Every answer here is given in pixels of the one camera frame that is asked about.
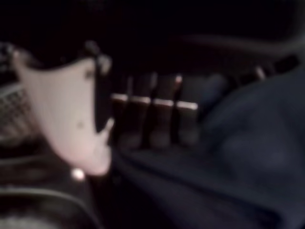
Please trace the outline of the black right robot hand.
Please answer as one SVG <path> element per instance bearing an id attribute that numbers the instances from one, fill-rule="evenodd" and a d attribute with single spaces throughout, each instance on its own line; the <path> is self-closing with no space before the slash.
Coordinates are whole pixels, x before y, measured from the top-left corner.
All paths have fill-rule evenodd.
<path id="1" fill-rule="evenodd" d="M 93 41 L 114 85 L 148 73 L 248 74 L 305 42 L 302 0 L 3 0 L 0 39 L 26 84 L 43 133 L 64 160 L 105 173 L 110 152 L 94 124 L 94 84 L 82 57 Z"/>

